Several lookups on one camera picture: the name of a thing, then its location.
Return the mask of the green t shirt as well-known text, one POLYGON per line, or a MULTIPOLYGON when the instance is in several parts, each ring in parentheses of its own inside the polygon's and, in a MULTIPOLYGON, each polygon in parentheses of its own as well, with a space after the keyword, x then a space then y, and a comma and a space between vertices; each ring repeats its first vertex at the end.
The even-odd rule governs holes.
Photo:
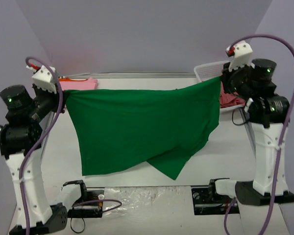
POLYGON ((68 90, 84 176, 147 162, 176 179, 220 119, 218 77, 174 90, 68 90))

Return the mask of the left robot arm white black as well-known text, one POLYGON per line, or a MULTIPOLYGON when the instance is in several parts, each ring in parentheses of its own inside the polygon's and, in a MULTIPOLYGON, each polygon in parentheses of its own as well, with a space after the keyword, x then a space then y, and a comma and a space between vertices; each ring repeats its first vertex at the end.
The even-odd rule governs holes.
POLYGON ((25 86, 13 85, 0 92, 7 106, 7 124, 0 125, 0 153, 12 176, 17 201, 17 222, 11 235, 47 235, 65 229, 74 203, 85 204, 89 193, 83 181, 66 182, 50 204, 43 185, 41 162, 43 141, 50 128, 40 122, 51 112, 63 110, 63 96, 32 86, 32 98, 25 86))

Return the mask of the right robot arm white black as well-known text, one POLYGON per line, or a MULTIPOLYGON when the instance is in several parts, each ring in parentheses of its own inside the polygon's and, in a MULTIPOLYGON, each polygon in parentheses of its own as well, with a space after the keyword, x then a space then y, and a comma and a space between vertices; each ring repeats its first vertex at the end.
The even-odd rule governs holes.
POLYGON ((275 92, 275 68, 276 63, 268 59, 253 59, 250 65, 236 70, 229 62, 223 65, 220 79, 225 93, 237 93, 245 100, 246 123, 254 134, 256 170, 251 181, 210 180, 207 195, 212 202, 225 196, 249 206, 269 205, 270 200, 277 204, 294 202, 284 175, 284 144, 279 142, 285 140, 283 125, 290 104, 275 92))

